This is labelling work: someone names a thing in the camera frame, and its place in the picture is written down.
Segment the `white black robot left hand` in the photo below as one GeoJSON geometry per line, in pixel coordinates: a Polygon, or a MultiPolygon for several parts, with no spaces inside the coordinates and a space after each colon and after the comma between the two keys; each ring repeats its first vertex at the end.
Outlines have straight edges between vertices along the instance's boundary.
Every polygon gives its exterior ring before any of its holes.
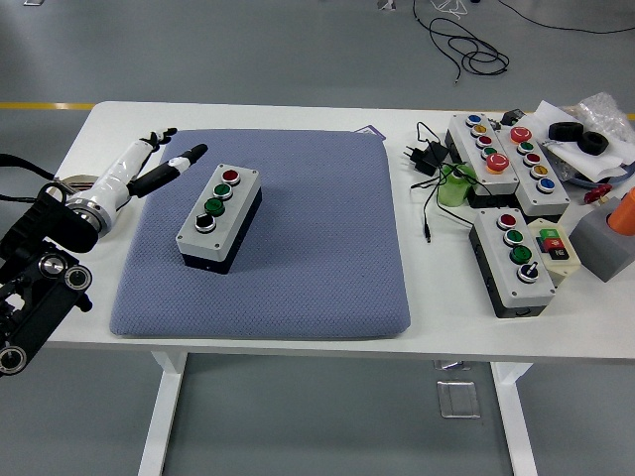
{"type": "Polygon", "coordinates": [[[207,145],[196,145],[140,176],[150,157],[177,132],[176,128],[160,129],[134,141],[91,188],[70,198],[68,207],[88,221],[99,236],[109,233],[118,210],[133,196],[144,197],[178,178],[207,152],[207,145]]]}

